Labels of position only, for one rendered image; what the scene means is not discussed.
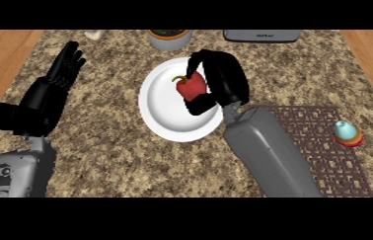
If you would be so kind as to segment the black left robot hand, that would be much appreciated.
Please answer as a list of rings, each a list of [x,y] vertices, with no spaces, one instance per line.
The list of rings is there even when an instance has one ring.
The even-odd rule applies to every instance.
[[[70,41],[46,76],[37,78],[18,105],[0,103],[0,130],[49,136],[62,117],[68,91],[86,62],[79,42]]]

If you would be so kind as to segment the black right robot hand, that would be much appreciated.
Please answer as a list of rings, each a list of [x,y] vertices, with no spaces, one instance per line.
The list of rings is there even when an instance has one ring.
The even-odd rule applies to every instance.
[[[191,87],[192,76],[202,65],[204,76],[201,84],[210,92]],[[216,105],[222,107],[239,102],[250,102],[250,84],[236,57],[223,51],[202,49],[191,55],[186,67],[185,102],[194,116],[204,114]]]

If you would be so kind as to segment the red bell pepper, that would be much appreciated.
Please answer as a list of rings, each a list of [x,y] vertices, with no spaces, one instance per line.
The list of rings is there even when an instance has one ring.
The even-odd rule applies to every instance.
[[[194,72],[191,78],[177,76],[173,81],[177,83],[177,91],[183,98],[191,102],[195,97],[207,93],[207,84],[202,75]]]

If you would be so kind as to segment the white round plate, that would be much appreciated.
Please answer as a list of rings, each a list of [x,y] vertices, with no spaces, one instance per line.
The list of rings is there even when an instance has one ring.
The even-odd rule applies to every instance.
[[[145,124],[166,140],[191,142],[202,139],[219,128],[223,110],[216,105],[194,116],[177,91],[173,78],[188,73],[188,57],[167,60],[151,71],[139,94],[139,108]]]

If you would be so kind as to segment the brown woven placemat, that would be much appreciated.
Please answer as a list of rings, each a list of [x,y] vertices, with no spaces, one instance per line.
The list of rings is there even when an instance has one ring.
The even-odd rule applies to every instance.
[[[312,166],[320,192],[329,198],[373,198],[353,147],[334,139],[337,107],[266,106]]]

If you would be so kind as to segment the grey appliance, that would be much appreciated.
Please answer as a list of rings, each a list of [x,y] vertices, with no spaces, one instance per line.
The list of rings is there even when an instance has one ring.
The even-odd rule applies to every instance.
[[[295,42],[301,30],[225,30],[225,38],[245,42]]]

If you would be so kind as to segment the grey potted plant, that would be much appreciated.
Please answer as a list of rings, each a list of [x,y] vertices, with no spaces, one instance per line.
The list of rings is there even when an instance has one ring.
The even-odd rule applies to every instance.
[[[183,30],[174,36],[160,36],[152,31],[148,31],[149,41],[152,46],[166,51],[174,51],[183,49],[192,38],[192,30]]]

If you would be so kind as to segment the small white object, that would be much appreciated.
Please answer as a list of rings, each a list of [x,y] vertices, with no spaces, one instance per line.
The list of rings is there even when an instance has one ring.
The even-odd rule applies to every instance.
[[[104,30],[93,30],[93,31],[86,31],[84,35],[90,40],[99,40],[104,36],[105,31]]]

